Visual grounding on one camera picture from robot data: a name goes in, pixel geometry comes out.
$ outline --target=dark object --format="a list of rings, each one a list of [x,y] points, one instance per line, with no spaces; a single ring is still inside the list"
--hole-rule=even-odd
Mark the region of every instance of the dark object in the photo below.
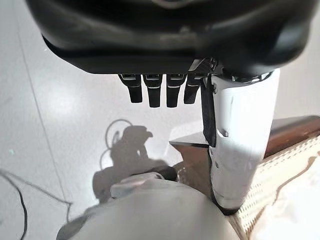
[[[196,101],[197,92],[201,84],[202,76],[196,74],[188,74],[185,89],[184,89],[184,104],[194,104]]]
[[[138,173],[138,174],[145,174],[145,173],[152,173],[152,172],[160,174],[165,180],[174,181],[174,182],[177,181],[178,174],[176,169],[172,166],[167,166],[167,165],[156,166],[148,171]]]
[[[23,209],[23,218],[24,218],[23,233],[20,237],[20,240],[24,240],[26,238],[26,234],[28,231],[28,211],[24,201],[24,197],[22,195],[20,188],[5,173],[2,173],[1,169],[0,169],[0,177],[3,177],[19,194],[20,203]]]
[[[162,77],[163,77],[162,74],[143,75],[144,84],[148,88],[150,108],[160,107]]]
[[[166,75],[166,106],[168,108],[177,107],[180,86],[184,84],[186,77],[186,74]]]
[[[128,87],[132,103],[142,103],[141,75],[119,74],[121,82]]]
[[[201,104],[203,135],[211,147],[216,146],[216,117],[214,106],[214,86],[209,75],[206,80],[201,81]]]
[[[252,77],[304,49],[317,0],[26,0],[48,47],[94,74],[179,74],[215,58]]]

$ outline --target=wicker surface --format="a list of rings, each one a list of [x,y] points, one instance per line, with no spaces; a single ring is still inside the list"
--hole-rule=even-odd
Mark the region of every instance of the wicker surface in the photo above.
[[[242,240],[250,238],[264,207],[276,201],[283,185],[305,172],[319,151],[320,136],[280,151],[259,165],[244,204],[235,215],[228,217]]]

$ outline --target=electrical cord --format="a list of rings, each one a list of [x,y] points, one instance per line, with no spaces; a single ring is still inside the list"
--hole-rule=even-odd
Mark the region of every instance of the electrical cord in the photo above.
[[[23,214],[24,214],[23,233],[22,233],[22,235],[20,237],[20,240],[23,240],[23,239],[25,239],[27,231],[28,231],[28,211],[27,211],[27,207],[25,205],[24,197],[23,197],[23,195],[21,193],[20,188],[8,176],[3,174],[1,171],[0,171],[0,176],[3,177],[14,189],[16,189],[16,191],[19,194],[20,202],[21,202],[21,206],[23,208]]]
[[[47,195],[49,198],[52,198],[54,200],[56,200],[57,202],[59,203],[63,203],[63,204],[66,204],[67,205],[67,210],[66,210],[66,222],[69,223],[69,214],[70,214],[70,208],[73,204],[73,202],[69,202],[69,201],[65,201],[55,195],[53,195],[52,193],[48,192],[47,190],[41,188],[40,186],[37,186],[29,181],[26,181],[24,180],[22,177],[20,176],[17,176],[15,175],[14,173],[12,172],[9,172],[7,170],[4,170],[2,168],[0,168],[0,176],[3,177],[12,187],[14,187],[16,189],[16,191],[18,192],[19,194],[19,197],[20,197],[20,201],[21,201],[21,205],[22,205],[22,208],[23,208],[23,213],[24,213],[24,228],[23,228],[23,234],[21,235],[21,238],[20,240],[23,240],[25,239],[25,236],[27,234],[27,230],[28,230],[28,211],[27,211],[27,207],[25,205],[25,202],[24,202],[24,198],[23,198],[23,195],[22,195],[22,192],[21,190],[19,189],[19,187],[12,181],[11,178],[14,178],[16,179],[17,181],[23,183],[23,184],[26,184],[34,189],[36,189],[37,191]]]

